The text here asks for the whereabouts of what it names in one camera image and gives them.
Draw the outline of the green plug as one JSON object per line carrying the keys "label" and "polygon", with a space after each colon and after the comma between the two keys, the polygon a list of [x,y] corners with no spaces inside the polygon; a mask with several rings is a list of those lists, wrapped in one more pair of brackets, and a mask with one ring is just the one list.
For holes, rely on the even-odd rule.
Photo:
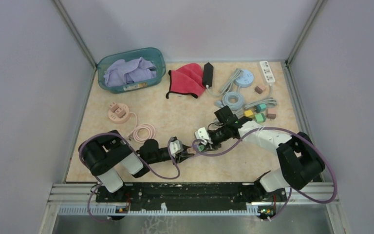
{"label": "green plug", "polygon": [[204,145],[198,145],[197,149],[199,150],[199,152],[202,152],[205,149],[205,146]]}
{"label": "green plug", "polygon": [[264,123],[266,121],[266,116],[264,113],[258,113],[255,115],[255,121],[257,123]]}

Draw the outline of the yellow USB charger plug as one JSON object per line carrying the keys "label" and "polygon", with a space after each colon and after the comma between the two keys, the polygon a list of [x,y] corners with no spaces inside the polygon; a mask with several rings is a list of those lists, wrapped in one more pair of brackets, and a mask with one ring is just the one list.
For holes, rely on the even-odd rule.
{"label": "yellow USB charger plug", "polygon": [[254,118],[255,117],[255,113],[252,110],[245,110],[243,115],[245,117],[248,117],[248,118]]}

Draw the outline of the teal plug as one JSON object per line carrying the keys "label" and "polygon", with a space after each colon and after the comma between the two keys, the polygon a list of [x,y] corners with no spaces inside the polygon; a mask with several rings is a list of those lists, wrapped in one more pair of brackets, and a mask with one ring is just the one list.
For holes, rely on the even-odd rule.
{"label": "teal plug", "polygon": [[266,109],[267,109],[267,105],[264,104],[264,103],[262,103],[262,104],[257,104],[257,105],[255,106],[255,111],[256,111],[256,113],[262,113],[262,112],[264,112]]}

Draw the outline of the round pink power socket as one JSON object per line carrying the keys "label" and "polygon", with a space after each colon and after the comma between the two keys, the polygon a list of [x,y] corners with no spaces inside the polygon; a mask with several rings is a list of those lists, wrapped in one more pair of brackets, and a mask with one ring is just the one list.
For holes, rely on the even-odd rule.
{"label": "round pink power socket", "polygon": [[123,124],[130,118],[130,109],[124,103],[112,102],[108,109],[108,118],[115,124]]}

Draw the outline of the brown-pink charger plug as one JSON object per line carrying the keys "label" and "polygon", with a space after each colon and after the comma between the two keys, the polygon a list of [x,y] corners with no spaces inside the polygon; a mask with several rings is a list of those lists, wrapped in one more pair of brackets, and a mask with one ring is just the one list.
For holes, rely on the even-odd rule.
{"label": "brown-pink charger plug", "polygon": [[275,108],[268,108],[266,110],[266,117],[268,119],[275,119],[277,117],[277,111]]}

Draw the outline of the pink USB charger plug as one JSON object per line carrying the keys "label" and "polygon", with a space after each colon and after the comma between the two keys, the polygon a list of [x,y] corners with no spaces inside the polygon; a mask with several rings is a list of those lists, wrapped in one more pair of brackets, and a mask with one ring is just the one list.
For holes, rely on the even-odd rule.
{"label": "pink USB charger plug", "polygon": [[266,90],[266,88],[267,87],[264,84],[260,84],[260,85],[257,85],[254,90],[256,93],[262,94]]}

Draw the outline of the round blue power socket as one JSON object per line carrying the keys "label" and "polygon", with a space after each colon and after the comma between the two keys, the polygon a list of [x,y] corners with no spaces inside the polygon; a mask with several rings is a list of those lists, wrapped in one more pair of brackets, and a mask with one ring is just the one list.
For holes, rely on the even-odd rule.
{"label": "round blue power socket", "polygon": [[254,81],[254,75],[252,72],[246,69],[241,69],[239,76],[234,79],[234,84],[240,88],[247,88],[252,85]]}

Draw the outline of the black power strip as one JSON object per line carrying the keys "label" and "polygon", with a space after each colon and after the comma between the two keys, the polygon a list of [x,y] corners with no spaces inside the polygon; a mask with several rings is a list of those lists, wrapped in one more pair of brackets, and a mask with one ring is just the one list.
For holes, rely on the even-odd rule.
{"label": "black power strip", "polygon": [[205,88],[211,88],[213,83],[214,67],[208,62],[204,65],[202,85]]}

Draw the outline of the white power strip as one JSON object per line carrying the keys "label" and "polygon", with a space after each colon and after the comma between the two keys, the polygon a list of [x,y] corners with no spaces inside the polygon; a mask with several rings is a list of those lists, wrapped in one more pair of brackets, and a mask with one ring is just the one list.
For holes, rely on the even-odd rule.
{"label": "white power strip", "polygon": [[268,85],[272,85],[273,83],[275,83],[276,80],[275,80],[274,74],[272,72],[271,66],[269,65],[269,62],[268,61],[260,61],[259,65],[260,65],[261,73],[262,73],[262,75],[265,79],[265,82]]}

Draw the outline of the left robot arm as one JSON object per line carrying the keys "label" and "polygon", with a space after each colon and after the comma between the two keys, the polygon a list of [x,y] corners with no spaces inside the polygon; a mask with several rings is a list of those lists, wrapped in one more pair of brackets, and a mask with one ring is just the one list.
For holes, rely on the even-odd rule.
{"label": "left robot arm", "polygon": [[127,194],[124,181],[115,169],[121,164],[134,178],[148,172],[154,163],[171,161],[175,167],[196,152],[172,137],[166,147],[159,147],[155,139],[147,139],[139,150],[133,149],[118,131],[97,134],[84,141],[78,148],[79,160],[96,178],[107,195],[115,202]]}

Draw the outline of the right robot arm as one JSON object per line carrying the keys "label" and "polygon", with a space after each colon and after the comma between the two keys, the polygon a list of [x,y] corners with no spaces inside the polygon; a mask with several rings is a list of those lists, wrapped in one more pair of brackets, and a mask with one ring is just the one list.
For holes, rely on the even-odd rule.
{"label": "right robot arm", "polygon": [[209,130],[206,136],[212,146],[220,146],[231,138],[255,144],[278,157],[279,169],[269,171],[255,181],[255,196],[261,201],[267,201],[281,188],[300,190],[325,169],[324,161],[303,132],[295,134],[286,129],[265,127],[242,117]]}

